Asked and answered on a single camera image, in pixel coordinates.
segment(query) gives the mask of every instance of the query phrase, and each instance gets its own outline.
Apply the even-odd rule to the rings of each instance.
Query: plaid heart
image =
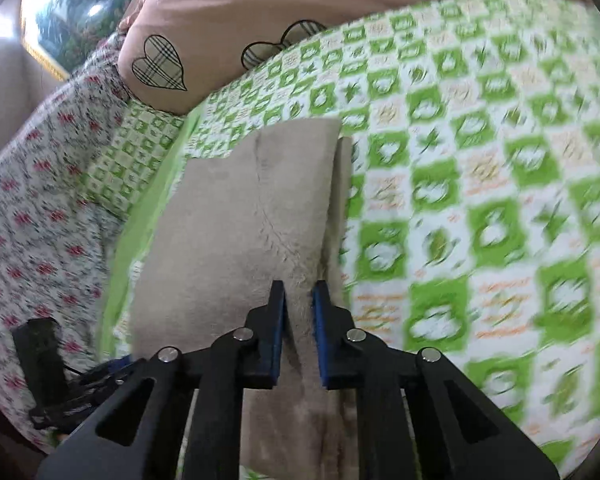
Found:
[[[141,83],[154,88],[186,90],[180,56],[167,38],[152,34],[144,40],[144,57],[131,64],[131,70]]]
[[[265,62],[270,57],[282,52],[293,44],[299,43],[306,38],[312,37],[318,32],[326,30],[326,27],[321,23],[313,20],[300,20],[292,23],[282,33],[279,43],[269,43],[269,41],[255,41],[248,44],[242,51],[240,61],[245,70],[257,67],[260,63]]]

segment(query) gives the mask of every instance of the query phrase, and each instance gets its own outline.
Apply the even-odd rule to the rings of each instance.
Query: gold frame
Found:
[[[32,44],[26,37],[27,19],[25,13],[25,4],[27,0],[20,2],[20,42],[24,49],[35,59],[47,72],[49,72],[58,81],[69,79],[69,73],[62,68],[55,59],[53,59],[41,46]]]

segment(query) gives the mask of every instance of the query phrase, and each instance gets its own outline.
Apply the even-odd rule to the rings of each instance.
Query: bed sheet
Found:
[[[201,107],[182,157],[340,117],[355,143],[341,265],[357,325],[396,348],[440,348],[563,476],[582,462],[600,437],[595,8],[442,0],[370,16]],[[126,308],[119,319],[126,351]]]
[[[115,67],[122,38],[97,49],[42,103],[0,154],[0,409],[40,449],[34,403],[10,330],[53,317],[61,354],[77,370],[97,364],[95,342],[108,258],[121,223],[78,194],[81,174],[107,146],[128,100]]]

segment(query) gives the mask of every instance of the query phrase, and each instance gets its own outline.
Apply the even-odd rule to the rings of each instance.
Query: folded cloth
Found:
[[[158,222],[130,310],[137,356],[165,345],[188,352],[242,325],[266,303],[272,280],[284,281],[280,381],[272,392],[245,394],[240,460],[278,480],[339,478],[341,457],[350,456],[340,397],[320,386],[310,296],[325,276],[334,297],[341,294],[330,268],[351,145],[344,140],[336,156],[339,131],[338,120],[279,123],[253,132],[228,158],[190,161]]]

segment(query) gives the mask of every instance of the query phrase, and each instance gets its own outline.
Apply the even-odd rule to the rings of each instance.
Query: pillow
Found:
[[[132,100],[110,145],[85,174],[87,198],[126,218],[183,124],[184,118]]]
[[[120,75],[141,101],[185,114],[291,43],[422,0],[140,0]]]

